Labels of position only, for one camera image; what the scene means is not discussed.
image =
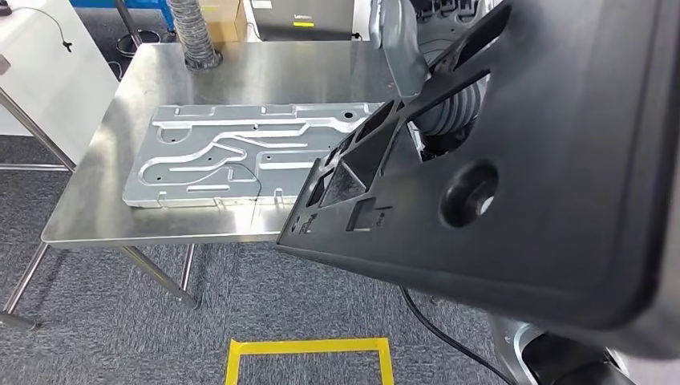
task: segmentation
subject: table top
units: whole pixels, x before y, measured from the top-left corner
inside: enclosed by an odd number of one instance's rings
[[[397,92],[368,42],[233,43],[215,70],[190,72],[182,47],[144,44],[132,60],[42,239],[56,247],[269,241],[293,202],[134,209],[122,199],[159,106],[382,102]]]

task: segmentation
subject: floor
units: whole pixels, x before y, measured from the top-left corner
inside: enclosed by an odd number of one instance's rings
[[[124,34],[115,11],[79,10],[107,60]],[[159,14],[133,11],[164,41]],[[46,163],[32,138],[0,137],[0,163]],[[0,299],[7,298],[67,183],[65,172],[0,174]],[[179,278],[186,246],[144,248]],[[267,243],[200,245],[187,310],[114,249],[49,249],[18,312],[42,327],[0,327],[0,384],[220,384],[229,341],[388,337],[397,384],[498,384],[409,313],[392,285],[277,253]],[[447,333],[492,358],[486,316],[415,295]],[[674,365],[632,362],[640,384],[677,378]],[[375,353],[251,356],[239,384],[378,384]]]

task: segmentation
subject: blue shelf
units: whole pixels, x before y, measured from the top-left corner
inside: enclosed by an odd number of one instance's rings
[[[113,0],[71,0],[71,5],[74,8],[115,8]],[[170,8],[165,0],[126,0],[125,5],[130,9],[160,10],[168,30],[175,30]]]

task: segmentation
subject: yellow tape square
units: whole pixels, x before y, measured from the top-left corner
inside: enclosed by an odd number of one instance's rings
[[[394,385],[390,343],[387,338],[316,339],[310,341],[237,342],[229,344],[225,385],[237,385],[242,355],[299,355],[378,351],[382,385]]]

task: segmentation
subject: black plastic cover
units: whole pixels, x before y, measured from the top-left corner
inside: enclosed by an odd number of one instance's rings
[[[503,1],[417,98],[389,101],[315,164],[279,248],[634,354],[680,354],[680,298],[666,289],[678,275],[662,274],[678,265],[664,253],[678,37],[675,0]],[[423,161],[406,123],[487,75],[468,137]]]

